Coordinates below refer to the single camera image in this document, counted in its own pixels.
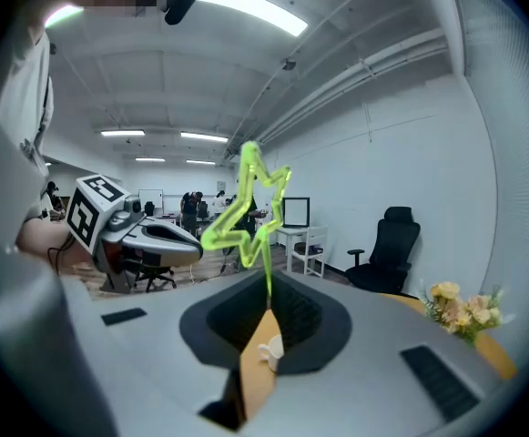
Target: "flower bouquet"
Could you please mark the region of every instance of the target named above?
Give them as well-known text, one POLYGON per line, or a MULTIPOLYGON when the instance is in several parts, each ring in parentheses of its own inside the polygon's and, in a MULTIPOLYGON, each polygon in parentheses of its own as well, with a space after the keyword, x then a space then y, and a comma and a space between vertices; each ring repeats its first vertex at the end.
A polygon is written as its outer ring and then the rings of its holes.
POLYGON ((468 301, 458 296, 460 287, 451 281, 433 285, 430 292, 432 299, 428 298, 426 290, 422 294, 426 316, 472 346, 478 332, 505 323, 499 310, 501 289, 493 290, 491 295, 472 296, 468 301))

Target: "green star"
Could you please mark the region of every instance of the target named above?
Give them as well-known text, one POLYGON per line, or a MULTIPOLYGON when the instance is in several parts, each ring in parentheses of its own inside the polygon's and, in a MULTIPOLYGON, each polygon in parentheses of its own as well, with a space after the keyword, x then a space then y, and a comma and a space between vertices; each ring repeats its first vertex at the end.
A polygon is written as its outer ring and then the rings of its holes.
POLYGON ((260 149, 255 142, 247 142, 242 147, 239 162, 239 186, 236 200, 229 206, 219 218, 213 222, 201 236, 201 246, 205 250, 216 250, 239 246, 239 254, 244 267, 252 267, 262 251, 264 270, 266 271, 266 282, 269 295, 272 292, 272 258, 270 257, 270 233, 282 226, 282 198, 284 190, 289 182, 290 168, 282 167, 271 174, 268 172, 260 149), (250 239, 245 229, 233 229, 248 212, 252 203, 254 189, 254 178, 262 183, 262 186, 270 188, 275 186, 272 197, 272 221, 262 225, 254 239, 250 239))

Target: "computer monitor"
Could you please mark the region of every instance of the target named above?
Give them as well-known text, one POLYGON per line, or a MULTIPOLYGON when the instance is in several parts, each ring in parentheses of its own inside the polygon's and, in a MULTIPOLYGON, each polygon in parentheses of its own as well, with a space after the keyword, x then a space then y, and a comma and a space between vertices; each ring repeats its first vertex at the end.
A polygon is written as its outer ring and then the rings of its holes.
POLYGON ((309 226, 310 198, 284 198, 282 200, 284 227, 299 229, 309 226))

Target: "fluorescent light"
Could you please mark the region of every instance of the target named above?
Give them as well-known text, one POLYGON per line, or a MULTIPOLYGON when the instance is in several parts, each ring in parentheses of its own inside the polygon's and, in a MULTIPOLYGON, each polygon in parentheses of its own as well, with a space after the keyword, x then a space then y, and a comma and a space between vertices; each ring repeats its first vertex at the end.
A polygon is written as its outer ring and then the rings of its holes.
POLYGON ((228 142, 227 137, 197 135, 195 133, 181 133, 181 137, 190 137, 191 139, 205 139, 206 141, 228 142))
POLYGON ((188 160, 189 164, 216 165, 216 162, 207 162, 205 160, 188 160))
POLYGON ((298 36, 307 28, 307 24, 279 6, 266 0, 199 0, 211 4, 227 6, 249 15, 263 19, 293 36, 298 36))
POLYGON ((63 6, 59 10, 57 10, 53 15, 47 18, 46 27, 50 27, 51 25, 54 25, 58 21, 61 21, 62 19, 66 19, 69 16, 75 15, 76 13, 80 13, 82 11, 84 11, 84 8, 80 8, 79 6, 73 6, 73 5, 63 6))
POLYGON ((100 131, 102 136, 145 136, 142 129, 112 129, 109 131, 100 131))

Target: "floor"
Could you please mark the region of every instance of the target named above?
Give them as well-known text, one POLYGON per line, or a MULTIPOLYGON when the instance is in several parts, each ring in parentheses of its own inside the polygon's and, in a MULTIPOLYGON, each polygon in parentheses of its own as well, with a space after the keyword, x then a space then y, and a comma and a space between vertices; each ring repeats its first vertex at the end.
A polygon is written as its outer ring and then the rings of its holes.
MULTIPOLYGON (((234 256, 238 254, 236 251, 232 253, 227 259, 227 267, 224 270, 223 276, 234 273, 231 262, 235 259, 234 256)), ((286 269, 286 256, 285 249, 282 246, 272 246, 270 248, 270 255, 272 256, 272 267, 274 269, 285 270, 286 269)), ((219 275, 219 271, 224 262, 224 257, 221 251, 206 251, 203 254, 203 258, 195 263, 191 269, 189 266, 173 268, 175 275, 172 279, 177 283, 177 290, 191 286, 194 282, 209 282, 209 279, 215 278, 219 275)), ((259 258, 254 264, 252 269, 261 269, 262 262, 259 258)), ((302 273, 304 269, 303 263, 300 260, 292 260, 292 270, 297 273, 302 273)), ((71 271, 66 272, 65 275, 78 276, 85 284, 90 296, 93 300, 102 300, 105 298, 112 298, 116 296, 124 296, 116 293, 107 293, 100 291, 100 287, 106 280, 106 275, 99 272, 92 264, 79 264, 74 266, 71 271)), ((333 272, 325 267, 324 279, 334 281, 336 283, 342 283, 350 285, 349 281, 342 275, 333 272)), ((143 281, 138 283, 137 287, 132 290, 133 293, 144 293, 147 282, 143 281)), ((166 290, 173 290, 169 284, 166 290)))

